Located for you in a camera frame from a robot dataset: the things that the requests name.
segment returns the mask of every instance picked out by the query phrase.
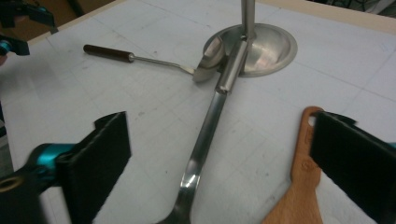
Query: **metal rod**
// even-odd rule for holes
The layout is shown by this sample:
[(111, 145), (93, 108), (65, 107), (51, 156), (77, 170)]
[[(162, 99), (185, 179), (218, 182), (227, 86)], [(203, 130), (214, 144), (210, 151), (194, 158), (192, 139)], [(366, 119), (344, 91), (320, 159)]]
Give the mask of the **metal rod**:
[(254, 14), (255, 14), (255, 0), (241, 0), (242, 3), (242, 27), (244, 35), (248, 39), (253, 39), (254, 33)]
[(130, 61), (138, 60), (138, 61), (143, 61), (143, 62), (147, 62), (147, 63), (158, 63), (158, 64), (162, 64), (162, 65), (166, 65), (166, 66), (172, 66), (172, 67), (179, 68), (179, 69), (189, 73), (190, 75), (194, 75), (194, 73), (195, 73), (195, 69), (190, 68), (188, 66), (183, 66), (183, 65), (177, 64), (177, 63), (168, 63), (168, 62), (159, 61), (159, 60), (155, 60), (155, 59), (137, 57), (137, 56), (134, 56), (133, 54), (129, 55), (129, 60)]

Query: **spatula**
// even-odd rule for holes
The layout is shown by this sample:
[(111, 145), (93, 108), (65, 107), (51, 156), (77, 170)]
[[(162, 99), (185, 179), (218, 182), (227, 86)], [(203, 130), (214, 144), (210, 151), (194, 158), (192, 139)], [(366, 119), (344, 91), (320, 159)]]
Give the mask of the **spatula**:
[(315, 192), (321, 170), (309, 156), (314, 131), (309, 120), (318, 111), (322, 108), (309, 106), (303, 112), (290, 172), (291, 185), (262, 224), (323, 223)]

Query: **ladle handle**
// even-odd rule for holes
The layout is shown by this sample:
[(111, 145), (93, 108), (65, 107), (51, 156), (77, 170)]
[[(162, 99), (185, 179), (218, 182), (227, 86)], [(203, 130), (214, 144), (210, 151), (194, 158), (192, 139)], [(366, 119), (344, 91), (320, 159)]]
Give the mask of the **ladle handle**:
[(121, 62), (131, 63), (134, 60), (131, 60), (134, 55), (132, 52), (123, 51), (119, 49), (107, 49), (103, 47), (98, 47), (94, 45), (85, 45), (84, 51), (88, 54), (108, 58), (112, 60), (117, 60)]

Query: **metal pole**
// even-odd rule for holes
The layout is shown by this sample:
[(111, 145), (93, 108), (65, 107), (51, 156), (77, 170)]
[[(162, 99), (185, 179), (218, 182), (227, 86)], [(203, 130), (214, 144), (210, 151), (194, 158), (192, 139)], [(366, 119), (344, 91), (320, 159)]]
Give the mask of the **metal pole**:
[(253, 39), (255, 0), (241, 0), (242, 3), (242, 28), (247, 39)]

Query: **ladle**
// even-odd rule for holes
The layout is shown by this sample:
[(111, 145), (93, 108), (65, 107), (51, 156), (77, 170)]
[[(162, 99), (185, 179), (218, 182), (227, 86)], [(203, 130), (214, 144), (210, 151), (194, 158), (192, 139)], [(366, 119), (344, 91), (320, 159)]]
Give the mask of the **ladle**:
[(157, 224), (191, 223), (191, 208), (195, 191), (198, 189), (201, 171), (204, 167), (227, 95), (230, 94), (241, 68), (245, 65), (247, 50), (248, 42), (245, 39), (238, 41), (233, 47), (224, 72), (219, 78), (215, 95), (207, 111), (190, 160), (187, 163), (174, 208), (164, 220)]
[(217, 67), (225, 56), (225, 48), (221, 38), (214, 36), (214, 38), (208, 43), (208, 47), (204, 52), (204, 56), (200, 61), (198, 68), (194, 68), (180, 65), (177, 63), (169, 63), (159, 61), (150, 58), (143, 58), (135, 56), (132, 52), (123, 51), (119, 49), (108, 49), (93, 45), (85, 45), (84, 51), (88, 54), (113, 59), (117, 61), (132, 63), (134, 60), (144, 61), (148, 63), (158, 63), (166, 66), (176, 67), (188, 74), (192, 75), (192, 80), (195, 82), (202, 82), (208, 80), (214, 76)]

